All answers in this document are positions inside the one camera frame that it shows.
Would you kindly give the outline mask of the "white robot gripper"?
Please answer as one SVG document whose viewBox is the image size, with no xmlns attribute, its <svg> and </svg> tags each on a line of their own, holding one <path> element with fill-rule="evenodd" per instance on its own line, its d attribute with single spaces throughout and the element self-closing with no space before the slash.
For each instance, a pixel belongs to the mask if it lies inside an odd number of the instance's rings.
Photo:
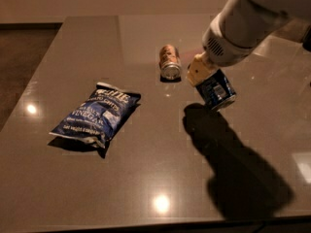
<svg viewBox="0 0 311 233">
<path fill-rule="evenodd" d="M 197 86 L 218 67 L 234 65 L 247 56 L 272 32 L 290 19 L 256 4 L 252 0 L 228 0 L 202 37 L 204 52 L 189 65 L 187 79 Z"/>
</svg>

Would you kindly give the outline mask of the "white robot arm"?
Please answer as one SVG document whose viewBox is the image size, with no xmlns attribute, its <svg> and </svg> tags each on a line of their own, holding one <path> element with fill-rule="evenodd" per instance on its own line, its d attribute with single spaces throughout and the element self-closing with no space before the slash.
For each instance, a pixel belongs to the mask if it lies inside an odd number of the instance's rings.
<svg viewBox="0 0 311 233">
<path fill-rule="evenodd" d="M 187 78 L 197 86 L 218 68 L 232 66 L 292 19 L 311 19 L 311 0 L 227 0 L 202 37 Z"/>
</svg>

